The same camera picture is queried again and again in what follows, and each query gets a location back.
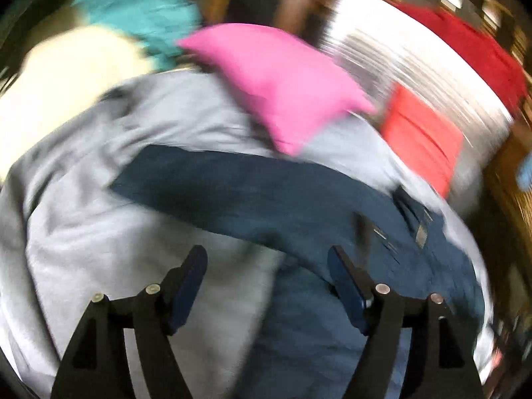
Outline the grey bed blanket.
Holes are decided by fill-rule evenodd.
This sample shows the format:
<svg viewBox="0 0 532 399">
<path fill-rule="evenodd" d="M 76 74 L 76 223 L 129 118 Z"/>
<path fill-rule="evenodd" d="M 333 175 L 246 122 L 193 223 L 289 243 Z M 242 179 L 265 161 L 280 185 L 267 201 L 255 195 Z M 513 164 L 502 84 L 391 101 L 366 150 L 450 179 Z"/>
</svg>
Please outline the grey bed blanket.
<svg viewBox="0 0 532 399">
<path fill-rule="evenodd" d="M 12 166 L 1 191 L 1 307 L 24 383 L 47 398 L 90 297 L 127 297 L 197 244 L 208 270 L 171 339 L 197 398 L 338 398 L 365 338 L 333 294 L 344 247 L 405 296 L 440 293 L 490 367 L 487 271 L 460 216 L 365 119 L 329 123 L 296 159 L 214 74 L 107 92 Z"/>
</svg>

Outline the red-orange pillow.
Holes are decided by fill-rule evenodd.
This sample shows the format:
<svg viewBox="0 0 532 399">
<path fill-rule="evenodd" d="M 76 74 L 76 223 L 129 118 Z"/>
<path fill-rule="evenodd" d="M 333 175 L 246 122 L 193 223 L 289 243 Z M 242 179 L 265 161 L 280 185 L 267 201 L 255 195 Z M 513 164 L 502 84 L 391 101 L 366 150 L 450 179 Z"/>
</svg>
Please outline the red-orange pillow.
<svg viewBox="0 0 532 399">
<path fill-rule="evenodd" d="M 380 134 L 409 169 L 447 197 L 464 143 L 451 120 L 396 84 Z"/>
</svg>

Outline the navy blue puffer jacket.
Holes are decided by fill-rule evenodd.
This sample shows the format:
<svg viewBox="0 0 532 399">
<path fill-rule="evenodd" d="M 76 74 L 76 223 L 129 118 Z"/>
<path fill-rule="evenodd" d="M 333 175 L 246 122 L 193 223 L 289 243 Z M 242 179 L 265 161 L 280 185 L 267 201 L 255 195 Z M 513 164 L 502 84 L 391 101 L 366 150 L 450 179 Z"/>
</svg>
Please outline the navy blue puffer jacket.
<svg viewBox="0 0 532 399">
<path fill-rule="evenodd" d="M 236 398 L 338 398 L 345 391 L 366 339 L 333 291 L 327 253 L 334 245 L 403 296 L 439 293 L 467 348 L 476 345 L 485 304 L 471 259 L 446 236 L 443 214 L 403 188 L 386 195 L 317 164 L 151 145 L 111 189 L 283 254 Z"/>
</svg>

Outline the red cloth on railing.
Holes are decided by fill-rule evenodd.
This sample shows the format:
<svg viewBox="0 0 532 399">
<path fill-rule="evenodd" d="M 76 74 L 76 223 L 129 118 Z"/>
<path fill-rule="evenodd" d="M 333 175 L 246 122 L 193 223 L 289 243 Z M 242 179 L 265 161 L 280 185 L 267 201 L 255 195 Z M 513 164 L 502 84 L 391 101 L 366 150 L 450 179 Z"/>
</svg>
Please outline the red cloth on railing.
<svg viewBox="0 0 532 399">
<path fill-rule="evenodd" d="M 444 9 L 406 3 L 393 5 L 449 45 L 486 82 L 509 113 L 518 114 L 527 95 L 527 81 L 518 61 L 494 38 Z"/>
</svg>

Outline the silver foil insulation mat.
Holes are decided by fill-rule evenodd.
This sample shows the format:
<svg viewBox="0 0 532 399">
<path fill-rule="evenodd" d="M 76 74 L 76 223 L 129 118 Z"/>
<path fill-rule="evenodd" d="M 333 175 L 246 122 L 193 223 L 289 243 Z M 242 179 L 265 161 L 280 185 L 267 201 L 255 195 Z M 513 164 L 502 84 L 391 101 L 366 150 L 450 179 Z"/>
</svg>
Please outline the silver foil insulation mat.
<svg viewBox="0 0 532 399">
<path fill-rule="evenodd" d="M 463 133 L 447 201 L 466 218 L 477 211 L 482 172 L 509 136 L 509 111 L 488 84 L 423 24 L 384 0 L 333 0 L 322 52 L 347 70 L 377 110 L 378 127 L 395 85 L 404 85 Z"/>
</svg>

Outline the cream sofa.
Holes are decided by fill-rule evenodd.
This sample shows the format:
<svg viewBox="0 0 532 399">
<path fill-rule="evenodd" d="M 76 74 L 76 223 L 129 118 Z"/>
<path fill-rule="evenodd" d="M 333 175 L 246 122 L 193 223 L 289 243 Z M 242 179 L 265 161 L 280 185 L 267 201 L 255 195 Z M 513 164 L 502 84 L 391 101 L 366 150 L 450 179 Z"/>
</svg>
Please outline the cream sofa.
<svg viewBox="0 0 532 399">
<path fill-rule="evenodd" d="M 140 42 L 104 26 L 77 27 L 33 47 L 1 95 L 1 177 L 107 90 L 155 70 Z"/>
</svg>

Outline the pink pillow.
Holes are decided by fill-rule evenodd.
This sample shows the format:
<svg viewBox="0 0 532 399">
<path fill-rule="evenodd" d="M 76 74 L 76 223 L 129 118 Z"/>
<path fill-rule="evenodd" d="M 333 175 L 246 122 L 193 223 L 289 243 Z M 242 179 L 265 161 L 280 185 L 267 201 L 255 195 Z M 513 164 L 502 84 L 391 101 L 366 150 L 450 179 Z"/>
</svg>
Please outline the pink pillow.
<svg viewBox="0 0 532 399">
<path fill-rule="evenodd" d="M 178 42 L 220 70 L 277 151 L 295 156 L 327 123 L 349 112 L 374 113 L 365 91 L 324 53 L 283 30 L 217 24 Z"/>
</svg>

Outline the teal shirt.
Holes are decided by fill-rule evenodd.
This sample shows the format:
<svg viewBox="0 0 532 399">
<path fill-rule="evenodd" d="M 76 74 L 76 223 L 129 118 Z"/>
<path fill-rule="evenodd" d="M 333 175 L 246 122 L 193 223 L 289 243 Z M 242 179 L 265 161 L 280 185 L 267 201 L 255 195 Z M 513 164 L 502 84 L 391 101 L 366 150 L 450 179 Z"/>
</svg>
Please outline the teal shirt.
<svg viewBox="0 0 532 399">
<path fill-rule="evenodd" d="M 177 65 L 177 42 L 201 24 L 199 9 L 190 0 L 74 0 L 89 24 L 104 25 L 140 42 L 158 70 Z"/>
</svg>

